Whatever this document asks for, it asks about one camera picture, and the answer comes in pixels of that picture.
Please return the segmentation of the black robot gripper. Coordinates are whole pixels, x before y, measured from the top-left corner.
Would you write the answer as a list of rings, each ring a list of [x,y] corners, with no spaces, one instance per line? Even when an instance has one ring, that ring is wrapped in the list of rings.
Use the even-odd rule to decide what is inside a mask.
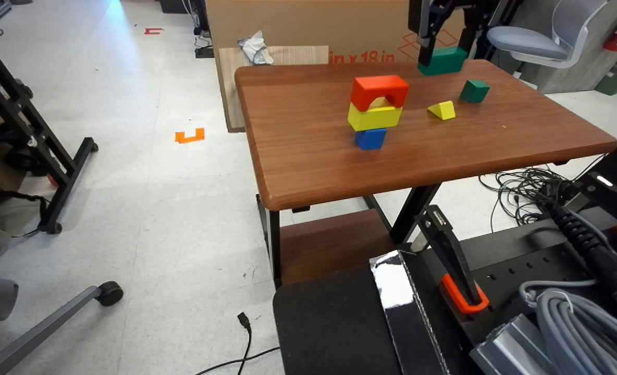
[[[409,0],[407,25],[421,35],[419,62],[429,64],[435,49],[435,35],[441,25],[460,11],[465,17],[465,30],[459,40],[459,49],[470,59],[481,59],[481,31],[484,25],[498,22],[512,0]]]

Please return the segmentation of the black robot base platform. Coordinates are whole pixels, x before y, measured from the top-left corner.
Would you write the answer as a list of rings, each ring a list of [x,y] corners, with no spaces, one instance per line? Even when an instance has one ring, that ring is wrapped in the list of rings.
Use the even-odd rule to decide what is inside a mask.
[[[460,241],[487,293],[460,315],[427,246],[273,298],[288,375],[617,375],[617,254],[576,213]]]

